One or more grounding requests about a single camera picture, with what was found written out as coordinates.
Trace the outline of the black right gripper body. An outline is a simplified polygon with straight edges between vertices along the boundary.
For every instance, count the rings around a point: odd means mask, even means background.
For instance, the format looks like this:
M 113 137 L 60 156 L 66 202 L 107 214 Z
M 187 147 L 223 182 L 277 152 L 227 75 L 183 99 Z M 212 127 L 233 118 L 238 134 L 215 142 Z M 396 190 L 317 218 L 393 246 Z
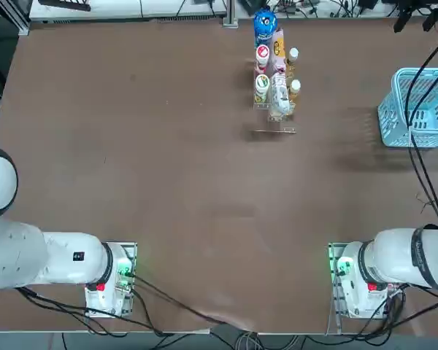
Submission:
M 438 12 L 438 1 L 436 0 L 398 0 L 397 5 L 400 12 L 413 13 L 419 11 Z

